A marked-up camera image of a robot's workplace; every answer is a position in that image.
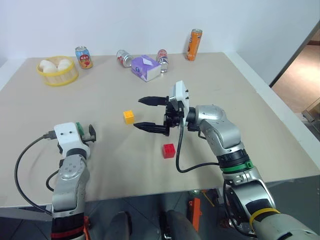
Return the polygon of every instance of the orange soda can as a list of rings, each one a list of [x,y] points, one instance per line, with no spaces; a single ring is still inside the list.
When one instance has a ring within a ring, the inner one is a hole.
[[[190,40],[189,40],[188,51],[186,53],[187,60],[194,61],[196,59],[201,36],[202,36],[201,29],[192,29]]]
[[[75,48],[75,55],[78,59],[79,65],[82,69],[92,68],[92,60],[88,49],[85,46],[78,46]]]

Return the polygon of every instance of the yellow basket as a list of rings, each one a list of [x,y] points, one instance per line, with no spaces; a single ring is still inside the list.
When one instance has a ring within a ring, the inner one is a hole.
[[[41,69],[40,69],[40,63],[36,66],[36,71],[38,72],[38,74],[40,74],[43,77],[44,83],[52,86],[52,87],[59,87],[59,86],[63,86],[63,85],[67,85],[69,83],[72,83],[73,81],[75,81],[79,75],[76,67],[75,67],[75,63],[72,60],[71,57],[69,56],[53,56],[53,57],[49,57],[46,60],[54,63],[56,66],[58,66],[60,60],[62,59],[68,59],[71,61],[71,65],[62,71],[58,71],[58,72],[52,72],[52,73],[44,73]]]

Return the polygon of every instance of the table surface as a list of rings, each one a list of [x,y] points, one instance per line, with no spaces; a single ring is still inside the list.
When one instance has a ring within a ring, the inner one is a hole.
[[[138,99],[165,97],[180,80],[189,89],[191,106],[215,104],[225,110],[239,127],[245,149],[266,182],[320,173],[224,53],[198,54],[193,62],[182,54],[169,55],[169,71],[148,83],[121,67],[115,56],[92,59],[91,69],[83,70],[76,64],[79,77],[75,82],[50,87],[36,72],[41,58],[29,58],[0,92],[0,207],[28,205],[15,186],[17,157],[33,140],[66,122],[80,122],[84,127],[92,124],[96,130],[97,141],[90,144],[87,201],[220,187],[223,178],[219,167],[179,173],[174,158],[163,158],[163,144],[177,147],[177,128],[166,137],[124,122],[123,112],[132,110],[135,122],[162,124],[165,107],[147,106]],[[37,204],[51,203],[52,192],[45,181],[58,169],[60,159],[55,139],[37,143],[21,160],[19,182]],[[196,132],[185,131],[181,168],[212,161],[217,159],[207,142]]]

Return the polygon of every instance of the tissue box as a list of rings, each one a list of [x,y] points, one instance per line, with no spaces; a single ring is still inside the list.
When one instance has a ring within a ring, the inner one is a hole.
[[[131,62],[131,71],[145,82],[160,75],[161,65],[147,55],[136,57]]]

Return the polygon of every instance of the lying can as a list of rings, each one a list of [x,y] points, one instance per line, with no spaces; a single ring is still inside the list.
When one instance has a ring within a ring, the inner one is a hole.
[[[124,66],[125,68],[130,68],[131,67],[131,62],[132,62],[132,55],[130,55],[127,51],[125,50],[119,50],[116,53],[116,58],[119,60],[119,62]]]
[[[158,54],[156,55],[156,61],[161,64],[161,73],[166,73],[168,72],[168,54],[167,51],[164,49],[160,49],[158,51]]]
[[[92,68],[93,64],[88,49],[85,46],[75,48],[75,55],[82,69]]]
[[[196,59],[201,36],[202,36],[202,30],[192,29],[190,40],[189,40],[188,51],[186,53],[187,60],[194,61]]]

